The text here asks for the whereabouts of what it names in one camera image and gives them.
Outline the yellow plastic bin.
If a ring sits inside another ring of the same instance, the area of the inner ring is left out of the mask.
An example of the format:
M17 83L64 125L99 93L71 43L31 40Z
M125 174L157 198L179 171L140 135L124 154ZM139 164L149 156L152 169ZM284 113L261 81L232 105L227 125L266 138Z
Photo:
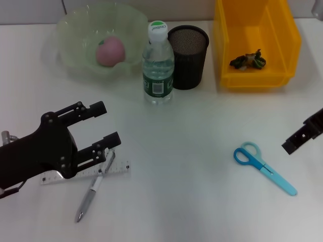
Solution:
M216 0L213 48L220 85L229 89L285 86L295 76L301 36L287 0ZM235 58L260 50L262 69L235 69Z

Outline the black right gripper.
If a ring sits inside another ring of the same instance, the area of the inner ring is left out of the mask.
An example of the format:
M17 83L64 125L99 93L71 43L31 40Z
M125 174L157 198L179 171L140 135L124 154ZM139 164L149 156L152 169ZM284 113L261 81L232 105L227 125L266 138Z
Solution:
M307 118L304 126L290 136L282 147L290 155L310 139L315 139L323 134L323 108Z

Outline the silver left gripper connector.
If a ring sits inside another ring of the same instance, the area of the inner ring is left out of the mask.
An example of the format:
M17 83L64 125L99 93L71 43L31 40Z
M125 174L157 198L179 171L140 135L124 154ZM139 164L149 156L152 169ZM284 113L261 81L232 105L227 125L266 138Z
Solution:
M3 145L6 145L11 143L12 141L18 140L18 137L11 135L9 131L2 131L1 137L2 137Z

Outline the pink peach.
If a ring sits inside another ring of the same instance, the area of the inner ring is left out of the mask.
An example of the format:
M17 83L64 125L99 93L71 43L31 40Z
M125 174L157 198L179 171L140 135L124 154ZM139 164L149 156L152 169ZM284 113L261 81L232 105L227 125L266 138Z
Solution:
M97 62L105 67L114 67L126 59L125 47L122 41L115 36L102 40L95 54Z

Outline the black mesh pen holder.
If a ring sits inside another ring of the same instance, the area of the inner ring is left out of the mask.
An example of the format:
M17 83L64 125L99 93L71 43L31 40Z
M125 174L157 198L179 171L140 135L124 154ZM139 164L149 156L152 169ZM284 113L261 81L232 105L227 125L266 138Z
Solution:
M168 33L175 57L173 86L178 90L197 87L202 79L209 37L204 30L192 25L181 25Z

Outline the clear plastic ruler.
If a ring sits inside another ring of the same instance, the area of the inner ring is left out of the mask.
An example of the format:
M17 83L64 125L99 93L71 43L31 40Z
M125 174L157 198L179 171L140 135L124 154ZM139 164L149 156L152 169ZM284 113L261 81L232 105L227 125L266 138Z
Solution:
M96 166L90 167L86 170L83 170L77 173L71 179L65 179L58 171L47 171L40 175L40 184L41 185L49 185L56 183L69 182L72 180L78 180L88 177L95 177L98 175L108 175L108 174L123 174L128 173L130 171L130 162L129 161L119 161L118 159L114 159L109 170L105 171L105 165L108 164L108 160L104 163L97 164Z

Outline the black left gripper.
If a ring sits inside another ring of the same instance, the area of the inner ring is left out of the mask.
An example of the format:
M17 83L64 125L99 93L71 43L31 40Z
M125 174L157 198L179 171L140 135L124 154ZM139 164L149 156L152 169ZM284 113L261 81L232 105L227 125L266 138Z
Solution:
M64 173L72 175L75 154L76 172L105 162L105 150L121 144L117 132L77 152L67 127L105 113L107 110L102 101L89 108L79 101L59 111L43 114L34 133L0 147L0 188L9 188L48 170L60 171L62 164L66 169Z

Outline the silver white ballpoint pen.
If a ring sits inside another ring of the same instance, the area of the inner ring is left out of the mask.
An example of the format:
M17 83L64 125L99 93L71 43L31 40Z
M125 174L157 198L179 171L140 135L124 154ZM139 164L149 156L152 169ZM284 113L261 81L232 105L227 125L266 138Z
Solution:
M87 213L95 195L96 192L104 178L104 176L107 174L108 170L110 169L111 165L113 164L113 161L115 159L115 151L112 149L107 153L108 160L105 161L98 170L98 175L93 178L93 180L90 183L90 186L79 206L79 209L76 213L75 222L78 223L82 220L82 218Z

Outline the pale green fruit plate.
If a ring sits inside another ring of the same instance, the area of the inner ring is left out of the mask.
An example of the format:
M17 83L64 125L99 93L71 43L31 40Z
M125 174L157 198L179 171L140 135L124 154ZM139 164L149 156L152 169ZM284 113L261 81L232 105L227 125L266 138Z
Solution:
M41 59L55 76L112 80L131 75L141 66L148 41L148 18L132 6L96 2L70 11L57 23L42 46ZM118 38L125 60L113 67L100 65L96 50L105 40Z

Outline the clear green-label water bottle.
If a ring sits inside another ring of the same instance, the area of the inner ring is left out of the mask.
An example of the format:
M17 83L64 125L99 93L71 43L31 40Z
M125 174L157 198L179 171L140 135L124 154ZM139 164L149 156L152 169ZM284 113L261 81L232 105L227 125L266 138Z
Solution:
M153 21L148 25L148 43L142 54L143 87L148 102L158 105L172 98L174 69L168 26L163 21Z

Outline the green plastic wrapper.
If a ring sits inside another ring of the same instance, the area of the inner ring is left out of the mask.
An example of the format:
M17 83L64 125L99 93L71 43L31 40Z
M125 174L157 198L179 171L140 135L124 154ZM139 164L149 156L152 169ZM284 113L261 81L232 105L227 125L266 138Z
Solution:
M247 68L261 70L266 65L266 60L261 56L261 49L254 53L245 54L230 61L230 66L244 71Z

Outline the blue scissors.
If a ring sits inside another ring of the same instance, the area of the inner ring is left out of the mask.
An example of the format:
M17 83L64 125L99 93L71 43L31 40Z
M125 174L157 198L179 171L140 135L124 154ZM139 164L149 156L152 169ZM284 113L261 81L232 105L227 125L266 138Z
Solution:
M235 149L233 157L240 165L251 165L256 168L288 195L297 195L297 190L263 160L261 150L255 143L242 143L239 148Z

